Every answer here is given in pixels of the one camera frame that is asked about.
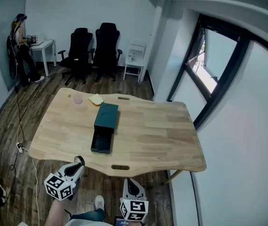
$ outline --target pink round object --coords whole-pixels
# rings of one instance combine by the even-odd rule
[[[83,100],[82,100],[80,95],[75,95],[74,98],[73,98],[73,101],[74,101],[75,104],[79,105],[79,104],[82,103]]]

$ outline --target table handle cutout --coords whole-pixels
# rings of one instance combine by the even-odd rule
[[[129,166],[120,166],[120,165],[112,165],[111,168],[114,170],[129,170],[130,169]]]
[[[130,98],[127,98],[127,97],[117,97],[117,99],[120,99],[120,100],[130,100]]]

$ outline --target white sneaker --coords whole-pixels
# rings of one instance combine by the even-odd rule
[[[38,82],[44,80],[44,78],[45,78],[44,76],[41,76],[40,79],[38,79],[37,81],[35,81],[35,83],[38,83]]]
[[[95,209],[105,210],[105,200],[102,195],[97,195],[95,197]]]
[[[3,187],[2,187],[1,185],[0,185],[0,188],[1,188],[2,191],[3,191],[3,195],[2,195],[2,196],[6,197],[6,196],[7,196],[7,192],[6,192],[6,190],[4,190]]]

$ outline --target small yellow object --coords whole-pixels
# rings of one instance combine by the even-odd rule
[[[104,102],[104,100],[102,99],[102,97],[99,96],[99,94],[96,94],[96,95],[94,95],[94,96],[91,96],[91,97],[89,97],[88,99],[89,99],[89,100],[92,102],[92,104],[94,104],[95,106],[100,106],[100,104],[101,104],[102,102]]]

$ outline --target black backpack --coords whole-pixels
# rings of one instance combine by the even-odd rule
[[[17,27],[15,33],[12,35],[8,36],[7,39],[7,52],[8,52],[8,60],[9,60],[9,72],[10,72],[10,76],[13,80],[15,80],[17,78],[18,72],[17,72],[17,66],[18,66],[18,62],[16,60],[16,56],[19,52],[19,47],[16,44],[15,41],[15,35],[17,30],[20,27]]]

